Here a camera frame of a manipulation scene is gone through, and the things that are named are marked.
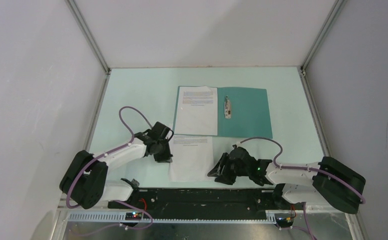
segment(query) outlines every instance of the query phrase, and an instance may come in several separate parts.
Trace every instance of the green teal folder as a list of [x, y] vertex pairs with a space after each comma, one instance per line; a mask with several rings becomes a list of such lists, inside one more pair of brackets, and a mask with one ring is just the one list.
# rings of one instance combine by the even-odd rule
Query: green teal folder
[[[179, 88], [176, 96], [178, 109]], [[231, 102], [231, 118], [225, 118], [225, 98]], [[267, 90], [249, 87], [217, 88], [217, 136], [231, 138], [272, 138]]]

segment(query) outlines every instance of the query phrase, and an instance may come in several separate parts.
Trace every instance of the red wire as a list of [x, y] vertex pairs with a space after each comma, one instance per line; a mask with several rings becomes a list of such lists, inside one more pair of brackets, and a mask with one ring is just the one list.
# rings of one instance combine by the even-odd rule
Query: red wire
[[145, 199], [141, 198], [139, 201], [144, 203], [144, 211], [146, 211], [147, 210], [147, 202], [145, 201]]
[[297, 216], [297, 212], [295, 211], [295, 208], [294, 208], [293, 204], [291, 205], [291, 209], [294, 211], [294, 214], [295, 214], [292, 218], [295, 218]]

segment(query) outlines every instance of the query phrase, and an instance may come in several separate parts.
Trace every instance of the document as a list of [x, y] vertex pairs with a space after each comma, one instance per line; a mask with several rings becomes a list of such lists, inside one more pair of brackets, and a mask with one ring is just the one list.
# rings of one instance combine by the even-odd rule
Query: document
[[173, 154], [169, 168], [172, 182], [213, 181], [207, 173], [214, 167], [211, 136], [174, 135], [170, 140]]
[[177, 99], [175, 134], [217, 135], [217, 88], [181, 86]]

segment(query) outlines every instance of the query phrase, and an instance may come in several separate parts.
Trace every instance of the folder clip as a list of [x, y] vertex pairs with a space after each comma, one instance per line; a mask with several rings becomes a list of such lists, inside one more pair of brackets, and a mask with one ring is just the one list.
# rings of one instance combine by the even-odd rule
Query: folder clip
[[231, 101], [229, 100], [228, 96], [225, 97], [225, 118], [231, 118], [232, 115], [232, 107], [231, 107]]

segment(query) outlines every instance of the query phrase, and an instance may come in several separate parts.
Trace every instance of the metal bracket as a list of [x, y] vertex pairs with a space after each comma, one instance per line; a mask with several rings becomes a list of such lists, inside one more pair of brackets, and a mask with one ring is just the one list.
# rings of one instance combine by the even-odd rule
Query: metal bracket
[[301, 65], [303, 70], [307, 69], [307, 67], [309, 66], [311, 60], [313, 59], [319, 47], [322, 45], [324, 38], [328, 35], [329, 30], [334, 25], [335, 20], [339, 16], [341, 9], [346, 2], [347, 0], [337, 0], [332, 6], [331, 11], [329, 12], [329, 15], [326, 17], [325, 23], [320, 29], [319, 34], [317, 35], [315, 41], [313, 42], [311, 49], [307, 53], [306, 59]]
[[322, 147], [323, 155], [330, 156], [330, 148], [329, 148], [328, 141], [327, 141], [325, 134], [324, 134], [324, 131], [323, 131], [321, 119], [320, 119], [319, 113], [317, 111], [315, 100], [314, 100], [313, 95], [311, 93], [309, 83], [307, 82], [306, 72], [305, 72], [305, 70], [299, 68], [298, 74], [300, 76], [301, 83], [303, 85], [304, 93], [306, 94], [307, 103], [308, 103], [309, 108], [310, 108], [310, 113], [312, 114], [312, 119], [314, 122], [314, 126], [316, 128], [316, 131], [317, 131], [320, 146]]
[[86, 136], [84, 148], [86, 151], [89, 152], [89, 149], [91, 148], [92, 139], [94, 138], [94, 130], [97, 126], [98, 118], [100, 116], [100, 110], [102, 107], [102, 102], [104, 101], [105, 92], [107, 90], [108, 82], [110, 80], [110, 74], [107, 74], [104, 79], [104, 84], [101, 87], [101, 93], [98, 97], [97, 104], [95, 107], [95, 113], [91, 120], [91, 125], [89, 127], [88, 135]]
[[[126, 220], [125, 216], [127, 213], [132, 211], [90, 211], [90, 212], [80, 212], [74, 211], [70, 212], [68, 221], [69, 222], [96, 222], [96, 223], [133, 223], [139, 222], [132, 219]], [[142, 219], [140, 222], [149, 223], [149, 219]], [[155, 223], [161, 224], [275, 224], [275, 214], [268, 213], [266, 219], [258, 220], [207, 220], [207, 219], [160, 219], [155, 218]]]
[[368, 240], [369, 236], [363, 225], [363, 219], [360, 216], [360, 212], [358, 214], [345, 214], [348, 228], [351, 232], [351, 237], [353, 240]]
[[66, 233], [67, 219], [69, 214], [67, 211], [57, 211], [54, 219], [54, 233], [48, 240], [62, 240]]
[[89, 46], [91, 47], [92, 51], [94, 52], [95, 57], [100, 62], [101, 67], [104, 70], [105, 74], [109, 74], [110, 68], [108, 67], [107, 63], [105, 62], [104, 56], [102, 55], [100, 48], [98, 47], [98, 44], [94, 39], [94, 36], [92, 35], [91, 31], [89, 30], [88, 25], [86, 24], [86, 21], [83, 18], [83, 15], [80, 12], [79, 7], [77, 6], [75, 0], [66, 0], [66, 3], [67, 3], [67, 6], [69, 7], [70, 11], [72, 12], [77, 24], [79, 25], [80, 30], [82, 31], [83, 35], [85, 36], [86, 41], [88, 42]]

